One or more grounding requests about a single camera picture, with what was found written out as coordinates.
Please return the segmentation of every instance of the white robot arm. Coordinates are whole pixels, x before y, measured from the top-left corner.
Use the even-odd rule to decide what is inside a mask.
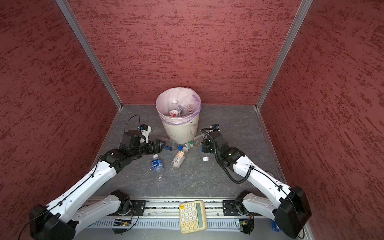
[[[203,141],[203,151],[214,154],[217,163],[232,182],[240,184],[248,180],[267,197],[243,191],[236,198],[237,212],[240,215],[254,212],[266,216],[274,220],[286,235],[296,238],[312,215],[304,191],[278,181],[259,168],[238,148],[229,147],[218,127],[200,131],[207,136]],[[235,180],[227,168],[243,179]]]
[[[81,230],[106,215],[117,211],[121,215],[130,214],[133,208],[129,196],[120,191],[112,192],[91,206],[82,208],[82,205],[132,160],[162,151],[165,142],[158,139],[148,141],[150,131],[151,127],[143,124],[138,130],[125,132],[120,147],[102,155],[96,166],[68,191],[46,207],[35,206],[30,211],[31,237],[35,240],[71,240]]]

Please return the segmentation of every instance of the water bottle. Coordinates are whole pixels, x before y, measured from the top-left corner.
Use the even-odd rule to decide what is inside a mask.
[[[172,101],[173,110],[169,111],[171,117],[180,117],[180,108],[177,106],[177,100]]]
[[[192,105],[186,106],[185,108],[183,107],[183,111],[180,111],[180,116],[185,117],[192,114],[193,109]]]
[[[177,152],[176,156],[172,160],[172,168],[177,170],[179,169],[180,165],[183,163],[185,159],[185,154],[188,152],[188,149],[183,146],[179,146],[179,151]]]
[[[152,171],[160,171],[163,169],[163,161],[159,159],[159,155],[154,154],[153,155],[153,160],[152,160]]]
[[[187,142],[186,144],[185,144],[185,147],[189,150],[189,149],[191,149],[191,148],[193,148],[193,145],[194,145],[195,143],[194,142]]]
[[[172,139],[169,139],[169,138],[166,138],[166,137],[161,137],[160,138],[161,140],[163,140],[166,144],[164,146],[164,148],[166,150],[169,150],[169,151],[172,151],[172,150],[175,150],[177,149],[177,147],[179,146],[174,140]]]

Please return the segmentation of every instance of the gray floor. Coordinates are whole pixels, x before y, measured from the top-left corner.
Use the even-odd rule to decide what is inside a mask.
[[[218,231],[202,231],[191,234],[181,234],[178,230],[163,230],[163,229],[131,229],[122,235],[113,234],[111,229],[84,229],[81,231],[74,240],[213,240],[213,239],[239,239],[239,240],[288,240],[291,239],[283,232],[275,232],[271,228],[271,220],[269,219],[255,219],[255,228],[251,235],[243,234],[241,232],[218,232]]]
[[[141,123],[152,127],[149,140],[166,136],[155,106],[126,105],[108,141],[106,149],[118,147],[122,139],[124,125],[133,115],[139,114]],[[265,139],[253,106],[203,106],[200,113],[199,128],[209,127],[213,123],[220,130],[229,146],[242,150],[255,164],[274,176],[279,176],[268,152]],[[128,129],[138,126],[132,119]],[[192,148],[180,166],[173,170],[170,165],[176,151],[163,150],[159,157],[163,160],[164,170],[159,174],[151,171],[152,156],[145,155],[132,161],[114,178],[100,187],[94,196],[107,196],[114,190],[121,190],[134,197],[236,197],[243,190],[261,195],[249,182],[235,184],[226,176],[214,158],[204,162],[201,149]],[[232,173],[236,179],[240,176]]]

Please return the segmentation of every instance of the white trash can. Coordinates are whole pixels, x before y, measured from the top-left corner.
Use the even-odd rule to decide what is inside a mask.
[[[189,115],[184,117],[171,117],[170,110],[174,110],[175,103],[178,106],[193,108]],[[201,110],[200,96],[190,88],[171,88],[159,95],[156,100],[156,109],[170,139],[179,144],[193,140],[197,134],[197,124]]]

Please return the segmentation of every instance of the calculator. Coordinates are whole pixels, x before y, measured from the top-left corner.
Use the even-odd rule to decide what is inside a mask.
[[[203,231],[208,227],[205,205],[201,200],[180,204],[179,214],[181,233]]]

